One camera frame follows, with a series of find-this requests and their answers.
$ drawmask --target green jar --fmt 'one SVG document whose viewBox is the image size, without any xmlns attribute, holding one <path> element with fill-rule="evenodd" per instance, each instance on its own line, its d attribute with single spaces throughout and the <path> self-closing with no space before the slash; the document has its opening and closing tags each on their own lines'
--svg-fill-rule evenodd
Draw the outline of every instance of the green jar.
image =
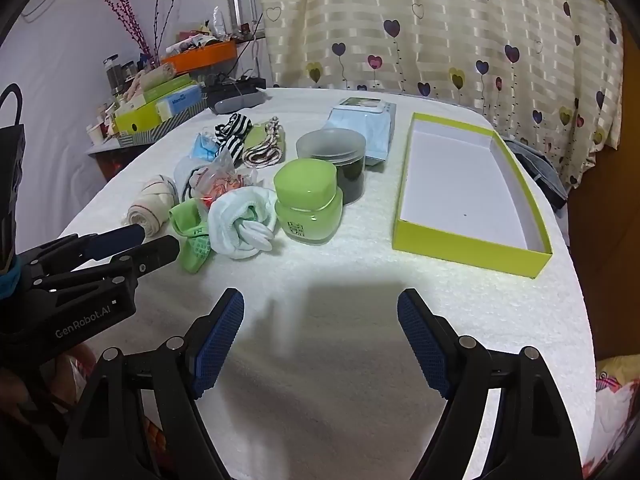
<svg viewBox="0 0 640 480">
<path fill-rule="evenodd" d="M 298 158 L 273 179 L 276 215 L 287 235 L 300 242 L 322 244 L 334 235 L 342 217 L 342 190 L 335 166 L 325 160 Z"/>
</svg>

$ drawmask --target white wall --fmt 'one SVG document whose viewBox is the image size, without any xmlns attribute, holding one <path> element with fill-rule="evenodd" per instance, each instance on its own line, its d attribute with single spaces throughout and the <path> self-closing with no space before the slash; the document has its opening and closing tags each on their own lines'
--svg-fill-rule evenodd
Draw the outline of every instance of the white wall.
<svg viewBox="0 0 640 480">
<path fill-rule="evenodd" d="M 32 0 L 28 9 L 40 1 Z M 161 0 L 162 13 L 170 1 Z M 155 0 L 131 3 L 152 45 Z M 163 43 L 172 42 L 178 22 L 205 19 L 216 4 L 229 24 L 227 0 L 177 0 Z M 97 164 L 84 154 L 91 145 L 86 126 L 110 94 L 102 61 L 116 53 L 137 57 L 136 45 L 103 0 L 56 0 L 36 22 L 18 19 L 0 48 L 0 89 L 17 82 L 24 95 L 18 252 L 57 237 L 104 185 Z M 13 121 L 11 100 L 0 110 L 0 124 Z"/>
</svg>

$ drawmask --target green jar lid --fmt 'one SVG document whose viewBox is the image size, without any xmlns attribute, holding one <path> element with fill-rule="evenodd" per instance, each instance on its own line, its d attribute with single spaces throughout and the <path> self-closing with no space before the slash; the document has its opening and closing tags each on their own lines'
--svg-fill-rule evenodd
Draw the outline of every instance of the green jar lid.
<svg viewBox="0 0 640 480">
<path fill-rule="evenodd" d="M 336 169 L 325 160 L 297 158 L 276 173 L 273 184 L 282 205 L 316 211 L 335 196 Z"/>
</svg>

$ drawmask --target orange tray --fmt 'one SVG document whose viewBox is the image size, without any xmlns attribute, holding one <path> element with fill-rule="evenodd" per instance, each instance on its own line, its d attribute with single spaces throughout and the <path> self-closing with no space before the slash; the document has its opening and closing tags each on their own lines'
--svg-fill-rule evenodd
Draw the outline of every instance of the orange tray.
<svg viewBox="0 0 640 480">
<path fill-rule="evenodd" d="M 162 64 L 171 63 L 175 67 L 175 71 L 181 74 L 203 66 L 235 59 L 237 55 L 236 42 L 224 41 L 167 57 L 162 60 Z"/>
</svg>

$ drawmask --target metal screw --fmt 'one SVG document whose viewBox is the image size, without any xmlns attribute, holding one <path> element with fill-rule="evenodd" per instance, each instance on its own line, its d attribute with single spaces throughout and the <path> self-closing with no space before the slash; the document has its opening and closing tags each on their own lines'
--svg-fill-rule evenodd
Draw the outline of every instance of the metal screw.
<svg viewBox="0 0 640 480">
<path fill-rule="evenodd" d="M 469 335 L 461 336 L 460 339 L 458 339 L 458 342 L 460 343 L 460 346 L 463 346 L 464 348 L 473 348 L 476 346 L 476 340 Z"/>
<path fill-rule="evenodd" d="M 104 352 L 102 352 L 102 358 L 105 361 L 113 361 L 116 357 L 118 357 L 118 349 L 117 348 L 107 348 Z"/>
<path fill-rule="evenodd" d="M 529 359 L 535 361 L 540 357 L 540 352 L 538 352 L 533 346 L 527 346 L 524 349 L 524 355 L 526 355 Z"/>
<path fill-rule="evenodd" d="M 177 350 L 184 343 L 184 339 L 182 339 L 179 335 L 172 337 L 169 341 L 166 342 L 166 347 L 171 350 Z"/>
</svg>

